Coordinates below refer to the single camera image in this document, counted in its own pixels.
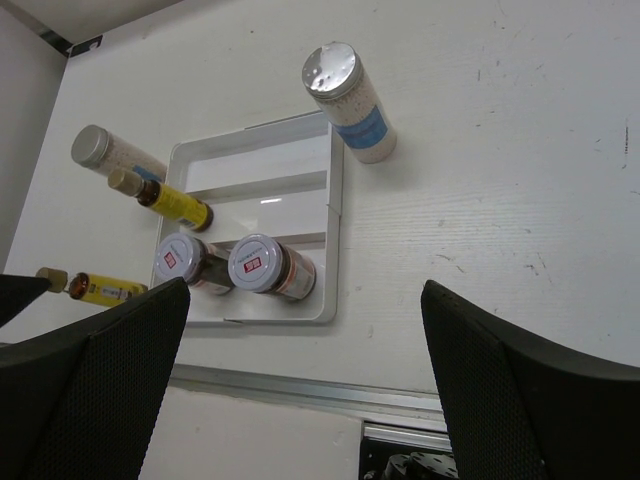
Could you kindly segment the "small yellow bottle front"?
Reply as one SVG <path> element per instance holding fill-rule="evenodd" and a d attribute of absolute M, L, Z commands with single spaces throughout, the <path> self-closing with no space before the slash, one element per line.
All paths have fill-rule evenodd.
<path fill-rule="evenodd" d="M 148 291 L 144 284 L 79 272 L 73 277 L 64 270 L 42 267 L 36 272 L 39 278 L 50 282 L 48 290 L 66 293 L 71 299 L 111 308 Z"/>

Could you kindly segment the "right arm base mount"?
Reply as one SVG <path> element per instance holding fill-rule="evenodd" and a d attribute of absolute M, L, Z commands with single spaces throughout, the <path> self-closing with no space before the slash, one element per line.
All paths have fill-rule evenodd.
<path fill-rule="evenodd" d="M 446 434 L 364 424 L 358 479 L 458 479 Z"/>

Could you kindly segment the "spice jar white lid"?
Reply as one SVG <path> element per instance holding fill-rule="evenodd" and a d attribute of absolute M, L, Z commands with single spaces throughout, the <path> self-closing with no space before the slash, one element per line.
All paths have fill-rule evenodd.
<path fill-rule="evenodd" d="M 182 278 L 190 288 L 225 295 L 234 287 L 228 272 L 229 253 L 184 233 L 166 236 L 156 249 L 154 274 L 161 281 Z"/>
<path fill-rule="evenodd" d="M 264 234 L 251 234 L 231 250 L 228 274 L 233 284 L 261 295 L 305 299 L 316 283 L 312 260 Z"/>

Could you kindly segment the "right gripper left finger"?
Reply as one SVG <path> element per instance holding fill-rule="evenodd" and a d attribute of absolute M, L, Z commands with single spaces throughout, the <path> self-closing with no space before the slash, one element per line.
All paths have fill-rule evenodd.
<path fill-rule="evenodd" d="M 189 306 L 174 279 L 2 345 L 2 478 L 138 478 Z"/>

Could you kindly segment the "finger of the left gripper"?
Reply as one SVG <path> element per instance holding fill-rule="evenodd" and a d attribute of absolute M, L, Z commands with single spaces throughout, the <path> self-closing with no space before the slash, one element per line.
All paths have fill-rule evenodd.
<path fill-rule="evenodd" d="M 45 293 L 51 282 L 42 277 L 2 274 L 0 277 L 0 327 L 3 327 Z"/>

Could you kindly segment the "small yellow bottle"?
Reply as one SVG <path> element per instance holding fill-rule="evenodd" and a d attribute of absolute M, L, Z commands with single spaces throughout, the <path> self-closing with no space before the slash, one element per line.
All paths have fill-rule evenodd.
<path fill-rule="evenodd" d="M 148 291 L 144 284 L 79 272 L 73 277 L 64 270 L 42 267 L 36 272 L 39 278 L 50 282 L 48 290 L 66 293 L 71 299 L 111 308 Z"/>
<path fill-rule="evenodd" d="M 111 189 L 135 198 L 139 205 L 190 231 L 205 231 L 213 222 L 214 212 L 208 204 L 133 171 L 115 169 L 107 183 Z"/>

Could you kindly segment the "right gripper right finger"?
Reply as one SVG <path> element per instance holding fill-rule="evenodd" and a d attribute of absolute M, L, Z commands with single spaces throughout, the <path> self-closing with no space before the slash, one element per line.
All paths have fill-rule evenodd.
<path fill-rule="evenodd" d="M 638 368 L 547 340 L 434 280 L 421 312 L 460 478 L 638 478 Z"/>

